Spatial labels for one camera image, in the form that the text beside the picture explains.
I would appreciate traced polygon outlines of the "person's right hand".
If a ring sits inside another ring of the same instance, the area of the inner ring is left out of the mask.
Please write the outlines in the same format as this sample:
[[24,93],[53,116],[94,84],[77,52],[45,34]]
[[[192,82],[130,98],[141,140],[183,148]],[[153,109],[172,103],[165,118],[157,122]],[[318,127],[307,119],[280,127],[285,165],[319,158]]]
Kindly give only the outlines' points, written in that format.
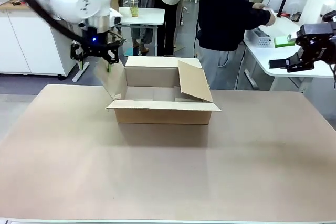
[[271,8],[264,8],[265,11],[267,11],[270,14],[269,21],[265,24],[265,26],[269,27],[272,26],[276,22],[276,16],[274,11]]

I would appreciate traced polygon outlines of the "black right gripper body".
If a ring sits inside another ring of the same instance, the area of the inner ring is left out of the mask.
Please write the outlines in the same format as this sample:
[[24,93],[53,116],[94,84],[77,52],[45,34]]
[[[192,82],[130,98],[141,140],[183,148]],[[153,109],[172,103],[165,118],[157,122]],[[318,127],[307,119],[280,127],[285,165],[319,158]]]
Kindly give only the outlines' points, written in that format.
[[314,62],[335,64],[335,23],[314,25],[316,39],[313,43]]

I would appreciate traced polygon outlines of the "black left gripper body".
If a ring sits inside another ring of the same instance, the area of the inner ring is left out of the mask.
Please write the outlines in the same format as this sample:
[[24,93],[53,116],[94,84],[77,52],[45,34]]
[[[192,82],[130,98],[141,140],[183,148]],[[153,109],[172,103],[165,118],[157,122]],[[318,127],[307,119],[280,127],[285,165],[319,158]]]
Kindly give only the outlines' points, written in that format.
[[115,50],[116,46],[108,46],[108,35],[110,31],[105,31],[102,33],[98,33],[96,28],[93,27],[82,27],[82,36],[85,41],[88,41],[89,44],[99,44],[99,45],[106,45],[105,49],[107,50]]

